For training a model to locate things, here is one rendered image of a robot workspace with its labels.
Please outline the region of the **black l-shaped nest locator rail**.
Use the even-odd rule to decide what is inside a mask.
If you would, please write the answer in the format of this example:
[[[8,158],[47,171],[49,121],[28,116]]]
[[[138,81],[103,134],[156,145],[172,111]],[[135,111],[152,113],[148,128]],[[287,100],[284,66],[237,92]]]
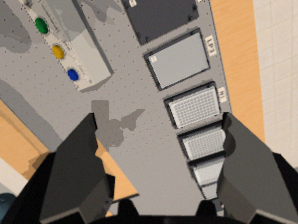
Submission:
[[[213,128],[220,127],[221,124],[222,124],[222,120],[217,121],[217,122],[214,122],[214,123],[211,123],[211,124],[208,124],[208,125],[205,125],[205,126],[202,126],[200,128],[197,128],[197,129],[194,129],[194,130],[191,130],[191,131],[188,131],[188,132],[185,132],[185,133],[182,133],[182,134],[178,135],[178,137],[180,139],[180,142],[181,142],[181,145],[183,147],[184,153],[186,155],[187,160],[189,160],[190,158],[189,158],[188,153],[187,153],[187,150],[185,148],[183,139],[188,138],[188,137],[193,136],[193,135],[196,135],[196,134],[199,134],[199,133],[202,133],[202,132],[205,132],[205,131],[208,131],[208,130],[213,129]]]

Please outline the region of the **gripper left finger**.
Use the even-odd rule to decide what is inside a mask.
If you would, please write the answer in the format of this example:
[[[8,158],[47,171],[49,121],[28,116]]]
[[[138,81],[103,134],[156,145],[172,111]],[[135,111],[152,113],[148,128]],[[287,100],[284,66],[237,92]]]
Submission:
[[[110,189],[94,113],[49,153],[16,197],[0,224],[89,224],[102,218]]]

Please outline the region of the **clear plastic lid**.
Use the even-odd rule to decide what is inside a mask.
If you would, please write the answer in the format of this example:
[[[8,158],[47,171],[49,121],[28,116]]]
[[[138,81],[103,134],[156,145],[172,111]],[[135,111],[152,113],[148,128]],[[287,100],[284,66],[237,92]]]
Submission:
[[[208,68],[199,32],[148,58],[162,88]]]

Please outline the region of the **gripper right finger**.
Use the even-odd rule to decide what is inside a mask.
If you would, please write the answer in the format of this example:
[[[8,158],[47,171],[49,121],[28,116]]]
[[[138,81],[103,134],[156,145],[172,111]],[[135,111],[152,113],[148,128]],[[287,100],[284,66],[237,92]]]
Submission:
[[[216,194],[223,216],[246,224],[298,224],[297,171],[233,114],[223,112],[221,129],[227,158]]]

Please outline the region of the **beige operator button panel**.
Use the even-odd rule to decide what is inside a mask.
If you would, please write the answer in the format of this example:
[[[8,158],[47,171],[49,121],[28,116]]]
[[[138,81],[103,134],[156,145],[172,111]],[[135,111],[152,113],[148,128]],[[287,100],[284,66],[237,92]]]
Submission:
[[[78,91],[114,73],[77,0],[19,1]]]

